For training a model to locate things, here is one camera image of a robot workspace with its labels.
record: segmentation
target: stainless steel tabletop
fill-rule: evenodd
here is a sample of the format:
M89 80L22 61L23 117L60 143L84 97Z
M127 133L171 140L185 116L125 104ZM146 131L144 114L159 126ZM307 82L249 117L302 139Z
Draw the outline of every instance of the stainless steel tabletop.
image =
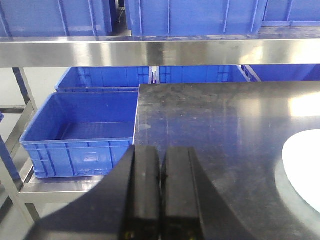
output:
M255 239L319 240L320 213L295 192L282 161L286 140L312 129L320 129L320 82L141 85L134 144L156 146L162 159L169 146L195 147Z

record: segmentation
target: metal rack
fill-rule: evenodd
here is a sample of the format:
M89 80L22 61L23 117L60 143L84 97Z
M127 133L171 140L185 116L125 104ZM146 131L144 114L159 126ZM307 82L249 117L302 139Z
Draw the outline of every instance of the metal rack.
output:
M0 38L0 68L14 68L30 101L6 142L13 157L19 137L37 111L22 67L188 66L319 64L320 27L263 27L259 35L197 37L132 37L119 31L111 37ZM27 160L21 178L10 177L0 159L0 180L29 224L39 216L32 204L69 203L94 187L102 176L36 179Z

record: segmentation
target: white plate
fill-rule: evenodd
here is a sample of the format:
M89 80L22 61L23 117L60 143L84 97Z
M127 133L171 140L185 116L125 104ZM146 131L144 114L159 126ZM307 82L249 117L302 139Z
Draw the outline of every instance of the white plate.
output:
M282 159L294 189L320 213L320 129L290 137L283 146Z

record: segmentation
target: white wall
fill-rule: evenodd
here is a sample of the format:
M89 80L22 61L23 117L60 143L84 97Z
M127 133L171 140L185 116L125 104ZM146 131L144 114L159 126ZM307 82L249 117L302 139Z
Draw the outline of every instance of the white wall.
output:
M39 108L49 94L55 92L55 85L67 70L59 68L25 68L34 100ZM11 68L0 68L0 105L24 105L18 84ZM19 119L19 114L5 114L0 123L0 135L7 140L11 130Z

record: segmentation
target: blue plastic crate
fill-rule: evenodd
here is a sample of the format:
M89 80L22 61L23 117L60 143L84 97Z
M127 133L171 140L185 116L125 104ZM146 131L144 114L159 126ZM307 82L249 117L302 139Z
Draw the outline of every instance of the blue plastic crate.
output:
M320 65L251 65L262 82L320 81Z
M115 0L1 0L0 37L108 36Z
M37 178L108 174L133 143L138 92L52 94L20 138Z
M263 26L320 26L319 0L268 0Z
M256 34L267 0L125 0L133 36Z
M222 66L161 66L161 84L181 83L233 83L249 82L249 78L237 65Z
M55 86L57 92L120 92L138 91L140 84L151 80L150 68L133 67L72 67Z

